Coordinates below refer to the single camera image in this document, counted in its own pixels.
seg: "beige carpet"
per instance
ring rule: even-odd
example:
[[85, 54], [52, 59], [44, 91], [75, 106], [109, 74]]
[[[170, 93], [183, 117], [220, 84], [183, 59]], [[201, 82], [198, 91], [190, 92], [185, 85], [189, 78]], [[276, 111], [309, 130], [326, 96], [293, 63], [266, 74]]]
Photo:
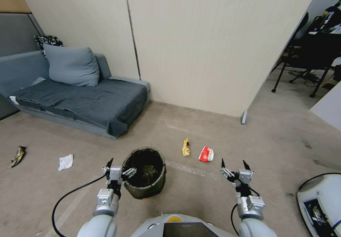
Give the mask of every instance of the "beige carpet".
[[[289, 84], [284, 74], [271, 93], [275, 71], [249, 109], [246, 125], [239, 118], [152, 102], [117, 141], [52, 123], [24, 113], [0, 121], [0, 235], [52, 236], [51, 211], [66, 192], [102, 175], [101, 167], [114, 157], [121, 164], [135, 148], [153, 146], [172, 167], [167, 167], [161, 194], [135, 200], [122, 188], [116, 222], [117, 236], [130, 236], [147, 218], [161, 213], [182, 213], [212, 222], [230, 233], [229, 220], [235, 191], [220, 175], [223, 157], [230, 170], [242, 168], [245, 159], [255, 175], [252, 187], [266, 202], [265, 222], [278, 236], [309, 236], [296, 206], [295, 194], [301, 182], [333, 169], [313, 160], [340, 166], [341, 133], [309, 108], [312, 88]], [[182, 156], [188, 137], [191, 155]], [[27, 146], [27, 155], [15, 168], [10, 159], [18, 145]], [[215, 152], [214, 160], [198, 160], [204, 146]], [[58, 158], [74, 154], [70, 169], [58, 172]], [[177, 165], [202, 170], [199, 174], [176, 169]], [[59, 206], [56, 218], [61, 232], [76, 236], [91, 219], [96, 195], [105, 181], [72, 194]], [[237, 214], [234, 221], [238, 224]]]

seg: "black trash bag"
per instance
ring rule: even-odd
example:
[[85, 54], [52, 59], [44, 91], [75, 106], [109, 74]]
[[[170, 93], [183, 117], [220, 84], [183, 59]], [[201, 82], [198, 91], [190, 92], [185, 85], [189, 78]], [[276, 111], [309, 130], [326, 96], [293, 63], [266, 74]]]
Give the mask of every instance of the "black trash bag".
[[141, 147], [130, 153], [122, 165], [123, 172], [136, 168], [136, 174], [124, 182], [125, 188], [135, 199], [159, 194], [166, 181], [163, 155], [155, 148]]

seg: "patterned pillow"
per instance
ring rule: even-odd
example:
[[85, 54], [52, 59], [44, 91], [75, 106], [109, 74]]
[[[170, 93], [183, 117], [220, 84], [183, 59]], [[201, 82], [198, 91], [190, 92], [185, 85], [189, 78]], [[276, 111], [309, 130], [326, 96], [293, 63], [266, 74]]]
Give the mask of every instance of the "patterned pillow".
[[49, 45], [54, 45], [54, 46], [59, 46], [59, 47], [64, 47], [63, 42], [60, 41], [56, 36], [34, 36], [38, 50], [46, 57], [45, 50], [43, 47], [43, 44], [49, 44]]

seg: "black cable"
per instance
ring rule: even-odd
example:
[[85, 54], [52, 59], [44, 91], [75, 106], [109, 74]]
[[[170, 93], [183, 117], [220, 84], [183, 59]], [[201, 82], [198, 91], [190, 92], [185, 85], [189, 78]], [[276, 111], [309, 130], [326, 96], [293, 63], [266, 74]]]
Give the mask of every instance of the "black cable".
[[63, 234], [57, 229], [56, 224], [55, 224], [55, 221], [54, 221], [54, 213], [56, 212], [56, 208], [57, 208], [58, 204], [61, 202], [62, 199], [64, 199], [64, 198], [65, 198], [66, 196], [68, 196], [69, 194], [71, 194], [71, 193], [73, 193], [73, 192], [75, 192], [75, 191], [77, 191], [77, 190], [79, 190], [79, 189], [81, 189], [81, 188], [83, 188], [83, 187], [86, 187], [86, 186], [88, 186], [88, 185], [91, 185], [91, 184], [93, 184], [94, 182], [96, 182], [96, 181], [98, 181], [98, 180], [104, 178], [105, 176], [106, 176], [106, 174], [103, 175], [103, 176], [101, 176], [101, 177], [99, 177], [99, 178], [97, 178], [97, 179], [95, 179], [95, 180], [93, 180], [93, 181], [91, 181], [91, 182], [89, 182], [89, 183], [87, 183], [87, 184], [85, 184], [85, 185], [82, 185], [82, 186], [80, 186], [80, 187], [77, 187], [76, 189], [74, 189], [74, 190], [68, 192], [67, 194], [63, 195], [63, 197], [60, 198], [60, 199], [57, 201], [56, 205], [54, 205], [54, 208], [53, 208], [53, 211], [52, 211], [52, 226], [53, 226], [54, 231], [56, 231], [56, 233], [57, 233], [60, 237], [66, 237], [66, 236], [63, 235]]
[[233, 223], [233, 212], [235, 210], [235, 208], [238, 206], [238, 204], [235, 204], [231, 210], [231, 223], [232, 223], [232, 226], [233, 226], [233, 229], [234, 231], [236, 232], [236, 234], [239, 236], [239, 233], [237, 232], [237, 229], [234, 227], [234, 223]]
[[249, 189], [251, 190], [251, 191], [253, 191], [255, 194], [256, 194], [256, 196], [260, 196], [259, 195], [259, 193], [257, 193], [254, 189], [252, 189], [251, 187], [249, 187]]
[[[327, 173], [319, 174], [319, 175], [317, 175], [317, 176], [314, 176], [314, 177], [308, 179], [307, 181], [304, 181], [303, 184], [301, 184], [301, 185], [299, 186], [298, 191], [300, 191], [301, 188], [302, 188], [305, 184], [307, 184], [309, 181], [311, 181], [311, 180], [313, 180], [313, 179], [315, 179], [315, 178], [318, 178], [318, 177], [321, 177], [321, 176], [324, 176], [324, 175], [334, 175], [334, 174], [336, 174], [336, 175], [341, 175], [341, 173], [338, 173], [338, 172], [327, 172]], [[337, 221], [337, 222], [334, 224], [334, 226], [332, 227], [331, 232], [334, 231], [334, 229], [335, 229], [340, 223], [341, 223], [341, 220]]]
[[307, 80], [305, 80], [305, 82], [304, 82], [304, 85], [305, 85], [305, 86], [308, 86], [308, 87], [311, 87], [311, 88], [314, 88], [314, 87], [316, 87], [316, 84], [315, 84], [314, 86], [310, 86], [310, 85], [308, 85], [308, 84], [307, 84]]

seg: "yellow snack wrapper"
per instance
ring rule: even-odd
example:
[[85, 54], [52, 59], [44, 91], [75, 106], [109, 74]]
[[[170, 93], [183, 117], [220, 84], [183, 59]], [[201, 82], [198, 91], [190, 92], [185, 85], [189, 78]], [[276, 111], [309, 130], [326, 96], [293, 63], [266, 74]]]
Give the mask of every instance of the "yellow snack wrapper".
[[191, 151], [190, 147], [189, 147], [189, 139], [186, 138], [184, 141], [184, 145], [182, 147], [182, 154], [184, 156], [189, 156], [189, 152]]

